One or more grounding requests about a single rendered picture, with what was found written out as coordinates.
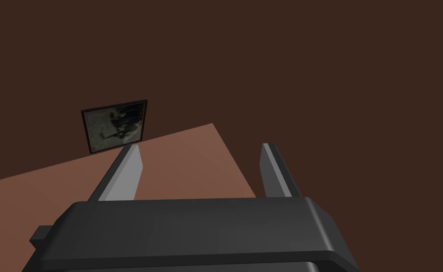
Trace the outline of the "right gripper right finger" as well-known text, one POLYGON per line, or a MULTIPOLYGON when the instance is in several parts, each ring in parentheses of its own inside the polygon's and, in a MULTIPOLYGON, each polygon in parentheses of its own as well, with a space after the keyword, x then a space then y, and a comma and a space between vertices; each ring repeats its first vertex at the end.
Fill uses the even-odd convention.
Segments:
POLYGON ((266 197, 302 196, 276 144, 262 144, 259 168, 266 197))

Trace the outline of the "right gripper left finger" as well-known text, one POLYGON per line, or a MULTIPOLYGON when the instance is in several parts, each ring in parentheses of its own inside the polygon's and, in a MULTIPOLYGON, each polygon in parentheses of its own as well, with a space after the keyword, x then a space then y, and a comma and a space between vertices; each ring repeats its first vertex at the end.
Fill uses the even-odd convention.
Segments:
POLYGON ((142 171, 143 162, 138 145, 125 145, 88 200, 134 200, 142 171))

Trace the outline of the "dark framed wall picture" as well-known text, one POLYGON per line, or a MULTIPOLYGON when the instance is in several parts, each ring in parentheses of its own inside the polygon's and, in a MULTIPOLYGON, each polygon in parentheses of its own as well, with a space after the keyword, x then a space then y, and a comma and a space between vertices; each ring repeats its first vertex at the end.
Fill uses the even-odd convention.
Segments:
POLYGON ((81 110, 90 154, 143 139, 148 100, 81 110))

